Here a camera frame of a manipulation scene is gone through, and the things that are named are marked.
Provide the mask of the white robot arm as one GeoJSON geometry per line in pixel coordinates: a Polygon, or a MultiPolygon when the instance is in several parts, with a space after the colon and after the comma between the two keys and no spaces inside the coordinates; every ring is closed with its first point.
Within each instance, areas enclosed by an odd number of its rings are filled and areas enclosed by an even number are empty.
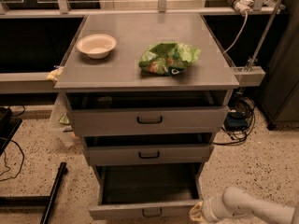
{"type": "Polygon", "coordinates": [[[243,189],[229,187],[222,195],[197,203],[190,211],[191,220],[217,223],[226,218],[254,216],[267,224],[299,224],[299,205],[283,206],[257,199],[243,189]]]}

